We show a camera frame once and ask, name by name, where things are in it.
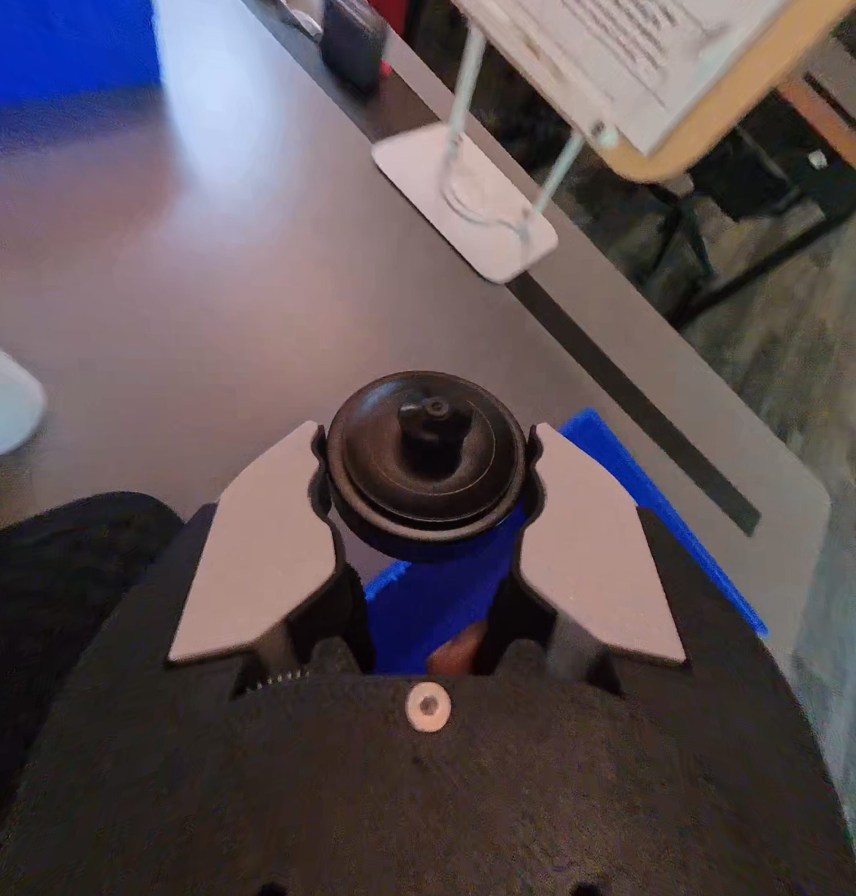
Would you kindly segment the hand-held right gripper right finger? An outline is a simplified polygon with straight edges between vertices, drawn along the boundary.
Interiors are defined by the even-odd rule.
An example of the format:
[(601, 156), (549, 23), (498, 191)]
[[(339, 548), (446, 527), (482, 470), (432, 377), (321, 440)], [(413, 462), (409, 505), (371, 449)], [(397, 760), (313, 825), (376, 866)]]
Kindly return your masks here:
[(539, 645), (562, 679), (604, 679), (616, 657), (685, 666), (635, 500), (549, 424), (529, 448), (528, 515), (489, 611), (487, 672), (518, 641)]

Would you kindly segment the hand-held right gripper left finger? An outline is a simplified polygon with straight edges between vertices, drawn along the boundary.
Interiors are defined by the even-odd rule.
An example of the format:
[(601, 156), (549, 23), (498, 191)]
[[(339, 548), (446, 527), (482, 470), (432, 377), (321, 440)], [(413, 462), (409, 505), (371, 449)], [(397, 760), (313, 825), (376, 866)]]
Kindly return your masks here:
[(250, 463), (217, 502), (167, 659), (249, 655), (297, 674), (342, 639), (365, 673), (374, 644), (362, 583), (329, 519), (324, 428), (306, 421)]

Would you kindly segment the black bottle lid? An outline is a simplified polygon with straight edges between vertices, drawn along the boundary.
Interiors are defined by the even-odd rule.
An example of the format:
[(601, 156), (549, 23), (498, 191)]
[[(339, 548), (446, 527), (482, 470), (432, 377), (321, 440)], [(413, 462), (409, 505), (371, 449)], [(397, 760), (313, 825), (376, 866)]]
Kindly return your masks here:
[(434, 371), (381, 377), (336, 412), (325, 459), (347, 527), (402, 561), (440, 563), (481, 548), (518, 506), (527, 441), (506, 405)]

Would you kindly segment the blue plastic bin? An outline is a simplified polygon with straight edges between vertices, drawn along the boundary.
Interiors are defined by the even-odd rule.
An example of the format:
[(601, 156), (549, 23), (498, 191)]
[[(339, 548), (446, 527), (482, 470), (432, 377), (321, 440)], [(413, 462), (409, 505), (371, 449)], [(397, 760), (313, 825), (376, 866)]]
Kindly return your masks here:
[(150, 1), (0, 1), (0, 106), (159, 84)]
[[(758, 612), (595, 409), (576, 414), (559, 432), (616, 478), (639, 508), (652, 511), (755, 633), (769, 636)], [(421, 673), (436, 648), (487, 617), (526, 521), (519, 505), (471, 552), (436, 564), (397, 561), (365, 585), (377, 673)]]

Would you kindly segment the white plastic bottle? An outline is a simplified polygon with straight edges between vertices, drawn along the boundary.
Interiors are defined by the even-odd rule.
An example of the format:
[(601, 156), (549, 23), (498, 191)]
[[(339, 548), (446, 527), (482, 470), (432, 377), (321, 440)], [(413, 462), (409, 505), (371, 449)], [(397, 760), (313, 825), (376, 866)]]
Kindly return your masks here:
[(18, 450), (35, 435), (46, 409), (42, 385), (0, 348), (0, 456)]

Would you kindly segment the person's right hand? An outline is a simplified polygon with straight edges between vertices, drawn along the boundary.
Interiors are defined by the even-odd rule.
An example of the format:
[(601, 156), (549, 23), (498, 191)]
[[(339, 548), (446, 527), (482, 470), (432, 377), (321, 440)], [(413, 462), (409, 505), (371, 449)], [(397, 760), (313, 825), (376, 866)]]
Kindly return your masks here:
[(487, 622), (480, 620), (457, 633), (427, 657), (426, 672), (434, 677), (469, 676), (487, 632)]

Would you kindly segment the black dimpled cushion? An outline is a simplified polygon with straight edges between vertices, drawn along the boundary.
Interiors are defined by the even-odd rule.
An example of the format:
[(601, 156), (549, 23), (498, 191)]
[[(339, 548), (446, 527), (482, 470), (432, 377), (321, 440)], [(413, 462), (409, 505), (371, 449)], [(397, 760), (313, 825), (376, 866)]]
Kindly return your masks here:
[(0, 827), (64, 679), (183, 520), (134, 492), (0, 530)]

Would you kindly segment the black office chair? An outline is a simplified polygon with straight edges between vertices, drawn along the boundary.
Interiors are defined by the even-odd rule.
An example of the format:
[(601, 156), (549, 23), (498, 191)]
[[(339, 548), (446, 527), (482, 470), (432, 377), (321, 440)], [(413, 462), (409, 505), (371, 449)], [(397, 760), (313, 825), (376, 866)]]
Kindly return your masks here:
[(802, 126), (750, 130), (736, 126), (688, 168), (693, 191), (711, 199), (732, 221), (775, 218), (803, 203), (825, 207), (801, 171), (810, 151), (821, 148), (816, 132)]

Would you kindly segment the wooden sign board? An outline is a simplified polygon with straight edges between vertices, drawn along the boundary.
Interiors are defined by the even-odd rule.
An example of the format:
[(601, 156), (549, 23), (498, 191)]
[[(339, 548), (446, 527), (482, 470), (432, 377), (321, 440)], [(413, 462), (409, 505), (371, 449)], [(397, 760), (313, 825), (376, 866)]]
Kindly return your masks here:
[(855, 6), (852, 1), (788, 3), (651, 155), (643, 155), (622, 137), (588, 137), (588, 144), (607, 167), (635, 183), (663, 183), (687, 172), (770, 91), (777, 92), (777, 85)]

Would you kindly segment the printed instruction sheet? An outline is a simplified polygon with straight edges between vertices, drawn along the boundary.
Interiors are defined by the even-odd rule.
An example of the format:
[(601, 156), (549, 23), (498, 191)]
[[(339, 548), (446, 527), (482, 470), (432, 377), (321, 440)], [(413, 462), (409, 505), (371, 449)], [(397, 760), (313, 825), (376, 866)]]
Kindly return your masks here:
[(571, 126), (649, 156), (785, 1), (463, 1), (457, 8)]

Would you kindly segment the wooden desk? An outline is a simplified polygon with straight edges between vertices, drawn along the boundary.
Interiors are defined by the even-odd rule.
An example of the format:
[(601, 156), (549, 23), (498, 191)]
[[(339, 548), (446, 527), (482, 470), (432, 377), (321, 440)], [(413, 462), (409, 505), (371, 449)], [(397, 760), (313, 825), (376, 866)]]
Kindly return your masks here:
[(826, 39), (776, 90), (856, 171), (856, 55)]

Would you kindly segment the dark grey box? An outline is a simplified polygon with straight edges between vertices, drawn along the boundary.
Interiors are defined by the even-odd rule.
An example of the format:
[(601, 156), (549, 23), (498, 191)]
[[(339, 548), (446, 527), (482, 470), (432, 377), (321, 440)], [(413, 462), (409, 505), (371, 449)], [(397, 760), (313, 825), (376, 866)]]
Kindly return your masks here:
[(365, 1), (326, 1), (320, 55), (342, 82), (363, 95), (377, 90), (389, 26)]

